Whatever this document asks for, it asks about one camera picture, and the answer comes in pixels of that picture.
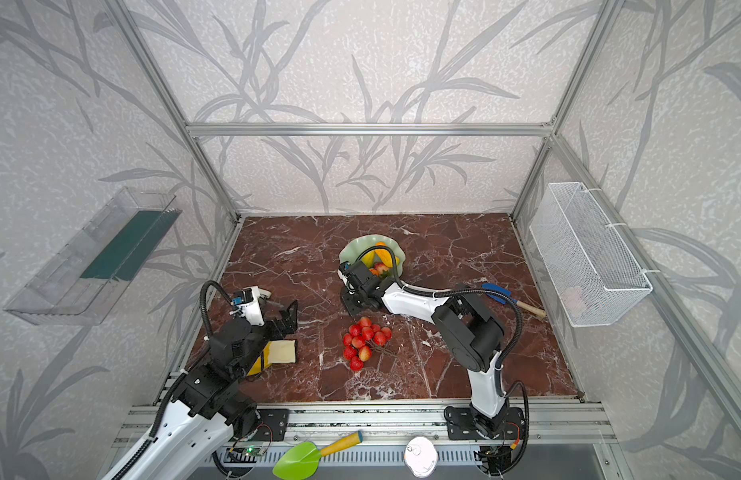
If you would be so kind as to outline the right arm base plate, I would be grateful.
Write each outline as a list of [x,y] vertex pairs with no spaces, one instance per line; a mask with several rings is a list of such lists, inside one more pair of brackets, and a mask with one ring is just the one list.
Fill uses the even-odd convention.
[[514,441],[522,438],[526,418],[520,407],[504,406],[494,418],[471,407],[448,406],[443,412],[449,440]]

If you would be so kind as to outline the red peach with leaf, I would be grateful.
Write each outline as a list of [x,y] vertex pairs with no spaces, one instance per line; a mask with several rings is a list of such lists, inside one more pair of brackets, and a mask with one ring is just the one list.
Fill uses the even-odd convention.
[[390,267],[382,262],[378,262],[370,268],[370,272],[379,278],[386,278],[390,274]]

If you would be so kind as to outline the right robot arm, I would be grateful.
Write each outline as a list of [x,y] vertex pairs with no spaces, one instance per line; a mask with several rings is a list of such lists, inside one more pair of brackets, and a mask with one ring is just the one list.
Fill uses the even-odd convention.
[[[432,290],[403,282],[395,273],[375,276],[364,262],[344,262],[338,267],[344,287],[340,298],[351,316],[366,310],[384,310],[432,324],[451,356],[468,371],[470,407],[475,418],[498,422],[509,407],[501,383],[504,360],[522,334],[520,309],[501,292],[465,285],[452,290]],[[502,321],[482,300],[499,298],[515,316],[510,340]]]

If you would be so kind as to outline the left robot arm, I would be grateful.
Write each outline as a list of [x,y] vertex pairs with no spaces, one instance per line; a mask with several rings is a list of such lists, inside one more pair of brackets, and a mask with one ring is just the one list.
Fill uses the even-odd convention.
[[240,385],[264,348],[298,331],[298,302],[280,318],[253,326],[242,310],[212,333],[200,360],[170,386],[152,427],[104,475],[106,479],[186,479],[230,440],[284,438],[288,414],[261,414]]

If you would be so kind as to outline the small green circuit board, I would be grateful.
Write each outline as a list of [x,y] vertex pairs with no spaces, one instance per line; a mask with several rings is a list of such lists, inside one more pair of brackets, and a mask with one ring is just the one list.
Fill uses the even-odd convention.
[[230,463],[256,463],[264,460],[268,454],[268,446],[232,447],[226,453],[226,461]]

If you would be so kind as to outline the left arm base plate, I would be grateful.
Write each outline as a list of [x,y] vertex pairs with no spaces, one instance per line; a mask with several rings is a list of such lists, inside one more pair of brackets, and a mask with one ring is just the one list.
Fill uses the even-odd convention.
[[288,417],[288,409],[250,410],[236,422],[234,438],[242,442],[282,442],[288,429]]

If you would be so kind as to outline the red fake grape bunch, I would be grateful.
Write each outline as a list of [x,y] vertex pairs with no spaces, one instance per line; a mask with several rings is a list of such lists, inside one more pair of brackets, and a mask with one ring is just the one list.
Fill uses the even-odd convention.
[[360,372],[375,356],[395,357],[390,349],[392,337],[393,332],[389,326],[362,316],[360,320],[350,325],[346,334],[342,336],[344,344],[342,356],[348,362],[350,370]]

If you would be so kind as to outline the beige sponge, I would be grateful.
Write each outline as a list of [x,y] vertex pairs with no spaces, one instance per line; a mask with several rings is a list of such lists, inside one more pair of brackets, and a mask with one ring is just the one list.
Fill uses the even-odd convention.
[[268,344],[268,363],[270,365],[294,364],[298,362],[296,340],[276,340]]

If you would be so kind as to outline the green scalloped fruit bowl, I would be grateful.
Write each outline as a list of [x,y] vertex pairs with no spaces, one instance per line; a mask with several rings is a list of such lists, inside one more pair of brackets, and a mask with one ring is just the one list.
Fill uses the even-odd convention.
[[340,263],[354,263],[354,261],[358,259],[358,256],[360,256],[360,253],[362,253],[362,251],[378,243],[383,243],[394,252],[398,273],[401,273],[402,265],[406,260],[405,253],[395,240],[380,234],[364,235],[350,241],[350,243],[348,243],[348,245],[346,245],[346,247],[342,249],[342,252],[340,252],[340,257],[338,257],[338,259],[340,260]]

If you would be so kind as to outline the pink object in basket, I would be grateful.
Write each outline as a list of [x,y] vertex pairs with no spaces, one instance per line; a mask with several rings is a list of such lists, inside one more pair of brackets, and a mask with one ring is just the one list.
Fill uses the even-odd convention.
[[566,288],[562,293],[561,300],[567,314],[572,319],[582,318],[588,310],[587,298],[581,286],[576,285]]

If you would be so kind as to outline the yellow cloth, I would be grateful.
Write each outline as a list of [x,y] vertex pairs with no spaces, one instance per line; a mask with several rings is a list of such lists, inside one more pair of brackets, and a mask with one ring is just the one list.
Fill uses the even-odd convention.
[[266,356],[266,352],[264,352],[262,353],[262,355],[260,355],[260,357],[258,357],[258,359],[256,359],[256,361],[254,361],[254,365],[252,365],[252,368],[248,370],[248,374],[246,374],[246,376],[256,377],[264,373],[264,371],[266,371],[268,367],[270,367],[270,362],[268,361],[268,356]]

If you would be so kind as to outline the yellow orange fake mango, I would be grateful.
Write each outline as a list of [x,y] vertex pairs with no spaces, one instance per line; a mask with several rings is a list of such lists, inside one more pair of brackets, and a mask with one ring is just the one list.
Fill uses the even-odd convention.
[[362,263],[368,268],[374,268],[378,263],[391,267],[392,254],[393,251],[385,243],[378,242],[362,254]]

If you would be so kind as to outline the clear plastic wall tray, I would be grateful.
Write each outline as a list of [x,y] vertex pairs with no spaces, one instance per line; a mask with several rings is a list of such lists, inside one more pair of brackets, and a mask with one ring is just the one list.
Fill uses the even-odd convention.
[[102,324],[180,214],[174,194],[120,189],[4,310],[37,326]]

